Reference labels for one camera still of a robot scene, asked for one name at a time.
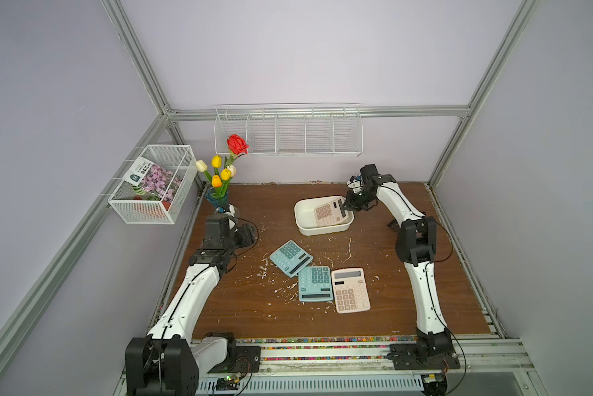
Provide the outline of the teal calculator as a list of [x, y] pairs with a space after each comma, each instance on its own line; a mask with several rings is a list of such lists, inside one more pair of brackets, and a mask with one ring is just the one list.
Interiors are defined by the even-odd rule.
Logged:
[[271, 262], [287, 277], [295, 277], [298, 272], [313, 261], [313, 256], [293, 240], [288, 240], [270, 255]]
[[334, 300], [329, 267], [306, 267], [298, 273], [298, 282], [299, 300], [302, 303]]

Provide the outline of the pink calculator front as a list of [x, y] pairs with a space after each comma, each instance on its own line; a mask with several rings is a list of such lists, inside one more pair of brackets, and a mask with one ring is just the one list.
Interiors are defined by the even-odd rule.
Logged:
[[364, 269], [351, 267], [331, 272], [334, 302], [339, 314], [369, 311], [369, 300]]

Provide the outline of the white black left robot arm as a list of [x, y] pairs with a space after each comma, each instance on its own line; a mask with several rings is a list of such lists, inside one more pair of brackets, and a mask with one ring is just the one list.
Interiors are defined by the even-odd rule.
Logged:
[[230, 213], [207, 217], [205, 237], [169, 307], [146, 336], [133, 338], [126, 347], [127, 394], [194, 395], [211, 371], [251, 371], [250, 358], [237, 350], [233, 333], [209, 333], [198, 344], [192, 335], [236, 251], [254, 246], [257, 238], [248, 220]]

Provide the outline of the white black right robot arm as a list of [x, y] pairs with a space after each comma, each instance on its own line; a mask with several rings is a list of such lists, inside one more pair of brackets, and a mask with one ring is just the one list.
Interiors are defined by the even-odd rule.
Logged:
[[360, 169], [349, 179], [344, 208], [369, 211], [384, 204], [398, 225], [395, 253], [410, 277], [416, 309], [414, 344], [390, 346], [387, 358], [397, 370], [434, 370], [445, 373], [461, 367], [456, 352], [458, 341], [448, 328], [438, 300], [435, 282], [435, 255], [438, 222], [426, 216], [404, 196], [390, 174], [382, 174], [374, 164]]

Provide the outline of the white plastic storage box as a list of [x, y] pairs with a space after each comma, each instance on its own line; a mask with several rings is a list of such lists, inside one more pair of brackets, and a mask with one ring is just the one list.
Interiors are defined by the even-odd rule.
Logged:
[[342, 196], [323, 196], [298, 201], [294, 206], [296, 225], [302, 235], [334, 234], [349, 229], [354, 213], [344, 207]]

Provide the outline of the black comb piece on table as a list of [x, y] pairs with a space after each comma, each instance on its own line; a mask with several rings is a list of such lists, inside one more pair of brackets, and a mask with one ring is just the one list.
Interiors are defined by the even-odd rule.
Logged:
[[394, 219], [393, 221], [391, 221], [390, 223], [387, 224], [387, 227], [392, 230], [394, 233], [398, 233], [400, 230], [400, 226], [397, 223], [397, 221]]

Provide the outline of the blue glass vase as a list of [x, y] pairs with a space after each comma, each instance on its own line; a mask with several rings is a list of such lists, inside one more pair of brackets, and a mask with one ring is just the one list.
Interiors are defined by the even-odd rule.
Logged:
[[229, 193], [218, 193], [214, 187], [207, 190], [206, 199], [218, 213], [230, 212]]

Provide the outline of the purple flower pot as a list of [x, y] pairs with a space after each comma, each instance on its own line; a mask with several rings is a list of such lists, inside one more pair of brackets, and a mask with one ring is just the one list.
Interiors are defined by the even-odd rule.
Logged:
[[159, 201], [167, 211], [182, 184], [182, 178], [153, 164], [137, 186], [133, 186], [135, 201]]

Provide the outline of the artificial tulip bouquet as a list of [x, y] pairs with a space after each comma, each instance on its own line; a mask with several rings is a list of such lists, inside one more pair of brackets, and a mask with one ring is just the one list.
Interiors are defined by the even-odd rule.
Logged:
[[212, 188], [211, 197], [222, 199], [226, 197], [232, 179], [237, 175], [235, 161], [249, 153], [249, 145], [244, 138], [233, 134], [227, 138], [228, 155], [215, 155], [208, 166], [203, 160], [197, 160], [197, 171], [207, 178]]

